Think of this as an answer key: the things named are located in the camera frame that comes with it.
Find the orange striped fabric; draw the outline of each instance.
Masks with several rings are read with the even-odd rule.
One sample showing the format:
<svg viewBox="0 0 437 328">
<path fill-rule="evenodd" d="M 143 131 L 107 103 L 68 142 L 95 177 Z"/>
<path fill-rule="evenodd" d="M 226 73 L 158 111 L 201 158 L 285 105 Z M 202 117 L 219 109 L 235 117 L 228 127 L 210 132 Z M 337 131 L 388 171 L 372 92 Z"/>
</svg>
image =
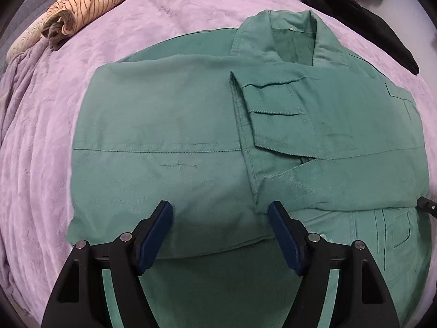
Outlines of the orange striped fabric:
<svg viewBox="0 0 437 328">
<path fill-rule="evenodd" d="M 47 10 L 42 35 L 55 50 L 65 39 L 124 0 L 58 0 Z"/>
</svg>

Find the pink blanket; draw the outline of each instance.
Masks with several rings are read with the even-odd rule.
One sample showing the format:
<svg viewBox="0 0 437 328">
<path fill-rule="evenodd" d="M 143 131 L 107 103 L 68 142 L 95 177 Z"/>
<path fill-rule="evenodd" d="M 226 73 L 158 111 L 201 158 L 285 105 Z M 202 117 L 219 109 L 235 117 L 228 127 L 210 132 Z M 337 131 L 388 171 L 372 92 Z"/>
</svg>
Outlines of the pink blanket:
<svg viewBox="0 0 437 328">
<path fill-rule="evenodd" d="M 42 39 L 9 65 L 0 82 L 0 100 L 12 97 L 0 133 L 0 284 L 38 321 L 71 250 L 64 238 L 73 216 L 71 143 L 95 69 L 174 36 L 239 27 L 264 9 L 308 7 L 299 0 L 127 0 L 59 51 Z M 430 197 L 437 198 L 436 90 L 335 19 L 316 13 L 344 46 L 413 94 L 425 132 Z"/>
</svg>

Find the silver screw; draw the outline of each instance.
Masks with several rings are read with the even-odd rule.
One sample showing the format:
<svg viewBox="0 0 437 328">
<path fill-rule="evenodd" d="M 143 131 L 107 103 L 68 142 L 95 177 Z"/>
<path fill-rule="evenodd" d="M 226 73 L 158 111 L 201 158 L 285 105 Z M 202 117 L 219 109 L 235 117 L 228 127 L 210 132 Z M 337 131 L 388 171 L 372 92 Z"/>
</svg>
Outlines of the silver screw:
<svg viewBox="0 0 437 328">
<path fill-rule="evenodd" d="M 364 244 L 364 242 L 362 241 L 356 241 L 355 247 L 359 250 L 363 250 L 364 248 L 366 248 L 366 244 Z"/>
<path fill-rule="evenodd" d="M 120 236 L 120 239 L 122 242 L 129 242 L 132 239 L 132 234 L 130 234 L 129 232 L 123 233 Z"/>
<path fill-rule="evenodd" d="M 308 234 L 308 239 L 313 243 L 317 243 L 320 240 L 320 236 L 317 233 L 310 233 Z"/>
<path fill-rule="evenodd" d="M 83 239 L 76 243 L 76 248 L 77 249 L 83 249 L 86 246 L 87 246 L 87 242 L 84 241 Z"/>
</svg>

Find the gray pillow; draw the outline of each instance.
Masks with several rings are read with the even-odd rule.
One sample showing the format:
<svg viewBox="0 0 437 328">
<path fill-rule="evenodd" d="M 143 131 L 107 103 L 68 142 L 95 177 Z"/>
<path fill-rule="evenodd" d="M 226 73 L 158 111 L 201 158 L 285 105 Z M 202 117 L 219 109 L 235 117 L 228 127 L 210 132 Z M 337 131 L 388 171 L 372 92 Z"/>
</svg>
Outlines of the gray pillow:
<svg viewBox="0 0 437 328">
<path fill-rule="evenodd" d="M 56 0 L 25 0 L 0 38 L 0 75 L 6 71 L 6 54 L 14 41 Z"/>
</svg>

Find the green shirt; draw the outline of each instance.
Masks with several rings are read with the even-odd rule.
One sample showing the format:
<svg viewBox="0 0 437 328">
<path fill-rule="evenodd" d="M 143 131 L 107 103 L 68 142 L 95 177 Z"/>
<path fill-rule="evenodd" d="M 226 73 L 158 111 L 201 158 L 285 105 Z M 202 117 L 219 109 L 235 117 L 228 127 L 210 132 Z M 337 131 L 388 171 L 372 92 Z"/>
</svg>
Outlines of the green shirt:
<svg viewBox="0 0 437 328">
<path fill-rule="evenodd" d="M 263 11 L 97 69 L 72 171 L 72 243 L 112 241 L 161 199 L 173 205 L 141 277 L 162 328 L 282 325 L 299 278 L 265 216 L 276 200 L 330 241 L 365 241 L 401 322 L 424 285 L 430 228 L 414 207 L 429 179 L 414 100 L 310 11 Z"/>
</svg>

